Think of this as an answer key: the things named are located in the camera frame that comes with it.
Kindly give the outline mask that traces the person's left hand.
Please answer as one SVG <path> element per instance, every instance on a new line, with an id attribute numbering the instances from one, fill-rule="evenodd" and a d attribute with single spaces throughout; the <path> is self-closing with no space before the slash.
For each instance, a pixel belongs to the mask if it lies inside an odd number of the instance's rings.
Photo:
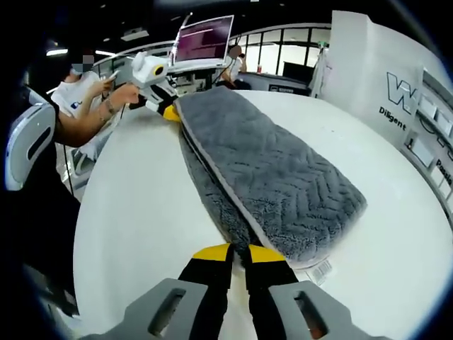
<path id="1" fill-rule="evenodd" d="M 128 103 L 139 102 L 139 88 L 134 84 L 123 84 L 110 95 L 110 103 L 113 108 L 122 108 Z"/>

